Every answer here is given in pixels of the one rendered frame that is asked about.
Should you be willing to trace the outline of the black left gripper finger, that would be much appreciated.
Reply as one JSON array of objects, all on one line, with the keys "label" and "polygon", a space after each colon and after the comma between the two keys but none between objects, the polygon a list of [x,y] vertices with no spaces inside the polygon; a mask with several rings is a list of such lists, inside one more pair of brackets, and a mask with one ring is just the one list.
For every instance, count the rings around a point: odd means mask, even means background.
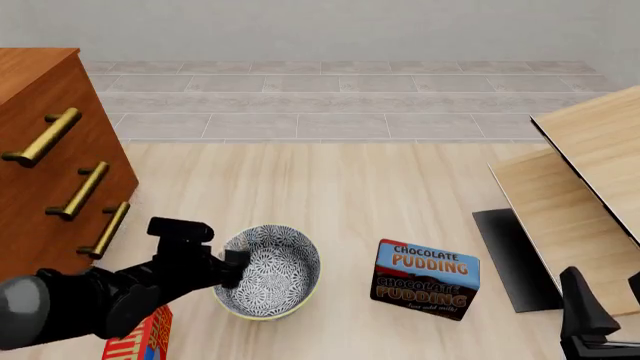
[{"label": "black left gripper finger", "polygon": [[234,289],[239,286],[243,278],[244,270],[249,266],[250,253],[248,251],[224,251],[222,282],[225,289]]}]

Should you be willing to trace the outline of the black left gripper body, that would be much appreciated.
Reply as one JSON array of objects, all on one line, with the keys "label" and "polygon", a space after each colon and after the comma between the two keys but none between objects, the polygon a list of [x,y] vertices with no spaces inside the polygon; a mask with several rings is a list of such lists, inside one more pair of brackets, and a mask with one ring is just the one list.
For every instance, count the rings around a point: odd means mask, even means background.
[{"label": "black left gripper body", "polygon": [[211,254],[208,245],[199,246],[198,284],[201,288],[213,287],[227,281],[227,269],[223,260]]}]

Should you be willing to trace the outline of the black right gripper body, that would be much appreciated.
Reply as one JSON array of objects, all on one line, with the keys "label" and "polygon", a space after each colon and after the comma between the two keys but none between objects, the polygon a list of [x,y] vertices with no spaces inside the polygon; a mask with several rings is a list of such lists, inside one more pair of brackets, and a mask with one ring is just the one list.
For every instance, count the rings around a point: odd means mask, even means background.
[{"label": "black right gripper body", "polygon": [[640,343],[572,336],[560,341],[566,360],[640,360]]}]

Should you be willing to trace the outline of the black white patterned bowl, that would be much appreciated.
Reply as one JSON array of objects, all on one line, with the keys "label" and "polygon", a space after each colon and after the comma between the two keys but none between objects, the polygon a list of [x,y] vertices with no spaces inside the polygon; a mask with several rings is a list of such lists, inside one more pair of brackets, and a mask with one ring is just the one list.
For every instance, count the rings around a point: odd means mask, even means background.
[{"label": "black white patterned bowl", "polygon": [[220,305],[245,320],[288,317],[305,304],[319,282],[320,254],[304,233],[292,227],[251,227],[229,239],[223,249],[250,256],[237,287],[213,287]]}]

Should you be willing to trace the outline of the brown wooden cabinet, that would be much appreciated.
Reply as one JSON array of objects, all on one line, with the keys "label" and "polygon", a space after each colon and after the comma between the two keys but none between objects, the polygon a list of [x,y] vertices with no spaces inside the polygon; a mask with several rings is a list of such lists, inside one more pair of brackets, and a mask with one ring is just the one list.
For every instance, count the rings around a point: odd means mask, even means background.
[{"label": "brown wooden cabinet", "polygon": [[[0,158],[0,282],[38,269],[65,274],[97,260],[76,254],[94,245],[109,221],[102,209],[128,202],[138,179],[74,48],[0,48],[0,155],[25,149],[50,124],[47,114],[74,107],[82,118],[33,168]],[[72,221],[45,215],[64,206],[85,177],[110,165]]]}]

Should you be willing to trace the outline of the flat black panel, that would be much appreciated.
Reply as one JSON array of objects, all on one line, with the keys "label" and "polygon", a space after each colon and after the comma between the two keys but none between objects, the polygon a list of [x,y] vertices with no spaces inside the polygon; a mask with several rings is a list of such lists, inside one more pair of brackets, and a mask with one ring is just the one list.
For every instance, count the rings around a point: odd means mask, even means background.
[{"label": "flat black panel", "polygon": [[562,308],[557,285],[512,209],[472,214],[517,313]]}]

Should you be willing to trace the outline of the red printed food box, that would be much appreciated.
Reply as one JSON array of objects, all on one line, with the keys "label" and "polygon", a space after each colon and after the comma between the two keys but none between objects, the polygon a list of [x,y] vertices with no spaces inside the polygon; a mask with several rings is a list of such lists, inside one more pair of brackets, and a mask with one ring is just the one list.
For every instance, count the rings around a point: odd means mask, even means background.
[{"label": "red printed food box", "polygon": [[108,340],[101,360],[166,360],[172,320],[169,306],[161,306],[127,337]]}]

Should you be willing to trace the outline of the pale wood board black-edged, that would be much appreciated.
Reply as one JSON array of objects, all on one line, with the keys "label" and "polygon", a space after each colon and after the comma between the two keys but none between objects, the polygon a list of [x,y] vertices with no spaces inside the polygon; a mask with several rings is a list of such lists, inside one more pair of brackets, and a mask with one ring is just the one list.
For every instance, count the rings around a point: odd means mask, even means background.
[{"label": "pale wood board black-edged", "polygon": [[640,246],[640,86],[531,123]]}]

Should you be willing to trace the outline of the chocolate pudding box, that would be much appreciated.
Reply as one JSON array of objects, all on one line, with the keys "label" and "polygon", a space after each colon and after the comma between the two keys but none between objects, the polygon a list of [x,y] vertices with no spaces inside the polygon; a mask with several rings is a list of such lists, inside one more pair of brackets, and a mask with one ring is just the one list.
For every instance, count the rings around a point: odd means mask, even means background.
[{"label": "chocolate pudding box", "polygon": [[480,288],[476,257],[381,239],[370,298],[460,321]]}]

